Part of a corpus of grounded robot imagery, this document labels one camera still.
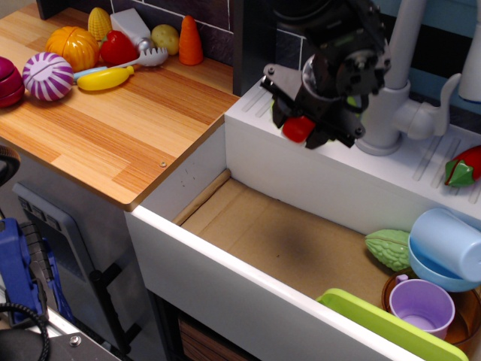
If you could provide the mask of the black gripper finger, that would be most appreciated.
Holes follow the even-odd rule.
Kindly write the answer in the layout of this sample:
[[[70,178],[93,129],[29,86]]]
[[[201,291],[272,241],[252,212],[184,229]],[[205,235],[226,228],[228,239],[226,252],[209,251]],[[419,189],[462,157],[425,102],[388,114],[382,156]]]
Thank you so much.
[[[330,131],[321,125],[316,125],[313,131],[307,136],[305,147],[307,149],[316,149],[329,141],[335,141],[336,138]]]
[[[272,120],[278,129],[281,129],[289,118],[298,117],[301,113],[279,96],[273,96],[271,107]]]

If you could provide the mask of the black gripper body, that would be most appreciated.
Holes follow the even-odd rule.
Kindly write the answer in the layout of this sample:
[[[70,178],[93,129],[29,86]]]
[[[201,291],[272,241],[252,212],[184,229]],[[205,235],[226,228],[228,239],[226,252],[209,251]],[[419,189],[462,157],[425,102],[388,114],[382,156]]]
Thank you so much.
[[[270,63],[264,68],[261,86],[273,96],[279,96],[292,107],[301,109],[315,118],[321,117],[335,102],[344,97],[325,97],[316,92],[316,80],[311,64],[301,71]]]

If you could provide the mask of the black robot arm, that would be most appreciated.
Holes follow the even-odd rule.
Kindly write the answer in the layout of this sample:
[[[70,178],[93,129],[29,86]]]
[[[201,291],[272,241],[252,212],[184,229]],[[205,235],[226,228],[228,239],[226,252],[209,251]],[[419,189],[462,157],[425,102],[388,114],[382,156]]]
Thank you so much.
[[[313,48],[299,70],[264,68],[272,120],[283,136],[313,150],[329,141],[352,147],[365,135],[360,116],[391,66],[380,9],[372,1],[270,1],[277,22]]]

